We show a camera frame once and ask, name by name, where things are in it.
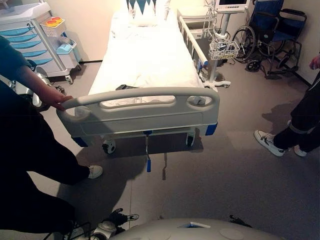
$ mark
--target gray footboard handle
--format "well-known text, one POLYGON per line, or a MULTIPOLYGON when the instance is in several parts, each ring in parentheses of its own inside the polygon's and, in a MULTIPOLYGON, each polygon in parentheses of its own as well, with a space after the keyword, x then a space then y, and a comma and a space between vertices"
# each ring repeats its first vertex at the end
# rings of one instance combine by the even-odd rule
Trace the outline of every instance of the gray footboard handle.
POLYGON ((88 96, 81 96, 67 100, 61 105, 65 109, 71 109, 77 106, 87 106, 104 101, 148 97, 148 96, 175 96, 187 99, 191 96, 209 97, 212 99, 210 105, 219 105, 220 97, 218 93, 210 88, 204 87, 143 87, 125 90, 102 92, 88 96))

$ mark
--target blue and white patterned pillowcase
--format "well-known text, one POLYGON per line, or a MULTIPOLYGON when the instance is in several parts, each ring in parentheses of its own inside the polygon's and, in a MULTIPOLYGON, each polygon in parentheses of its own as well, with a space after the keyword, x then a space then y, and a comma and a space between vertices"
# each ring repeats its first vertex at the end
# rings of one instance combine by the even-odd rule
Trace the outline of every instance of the blue and white patterned pillowcase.
POLYGON ((129 22, 137 26, 157 24, 156 0, 126 0, 129 22))

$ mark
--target white wall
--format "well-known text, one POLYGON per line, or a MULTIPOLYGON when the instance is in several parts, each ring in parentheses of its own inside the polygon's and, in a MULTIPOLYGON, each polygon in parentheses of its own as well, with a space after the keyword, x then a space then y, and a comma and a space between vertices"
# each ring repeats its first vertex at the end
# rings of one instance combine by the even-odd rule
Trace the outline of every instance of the white wall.
MULTIPOLYGON (((102 60, 109 39, 109 29, 113 13, 126 0, 46 0, 54 16, 65 19, 67 35, 77 42, 83 61, 102 60)), ((38 0, 8 0, 8 5, 37 3, 38 0)), ((171 8, 176 12, 180 7, 203 6, 204 0, 171 0, 171 8)), ((228 31, 231 34, 245 24, 246 14, 233 14, 228 31)))
POLYGON ((320 1, 319 0, 285 0, 284 8, 305 12, 307 21, 298 41, 302 43, 298 74, 312 83, 318 73, 311 70, 309 63, 320 51, 320 1))

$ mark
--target white bed sheet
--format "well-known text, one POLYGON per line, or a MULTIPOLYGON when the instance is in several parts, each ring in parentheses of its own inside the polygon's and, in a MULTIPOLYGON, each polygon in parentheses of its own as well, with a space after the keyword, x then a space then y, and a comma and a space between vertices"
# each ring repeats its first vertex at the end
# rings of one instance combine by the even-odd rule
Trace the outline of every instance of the white bed sheet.
MULTIPOLYGON (((146 87, 204 87, 171 11, 167 21, 152 27, 128 25, 128 14, 112 18, 107 51, 89 95, 114 91, 120 85, 146 87)), ((173 96, 144 96, 104 102, 108 107, 169 102, 173 96)), ((193 97, 194 104, 205 104, 193 97)))

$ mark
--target wheelchair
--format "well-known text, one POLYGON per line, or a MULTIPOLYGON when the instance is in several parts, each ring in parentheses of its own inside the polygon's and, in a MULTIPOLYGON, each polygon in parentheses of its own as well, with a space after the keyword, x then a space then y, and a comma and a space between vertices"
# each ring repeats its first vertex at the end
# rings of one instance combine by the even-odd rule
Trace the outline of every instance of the wheelchair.
POLYGON ((241 26, 232 38, 240 48, 235 60, 247 63, 249 72, 262 70, 266 79, 281 79, 279 75, 299 69, 302 44, 297 39, 307 16, 302 11, 282 9, 283 3, 284 0, 253 0, 254 10, 249 23, 241 26), (276 66, 278 70, 273 71, 275 56, 280 53, 284 56, 276 66), (286 62, 291 57, 295 59, 295 66, 288 68, 286 62), (262 65, 263 60, 269 62, 268 71, 262 65))

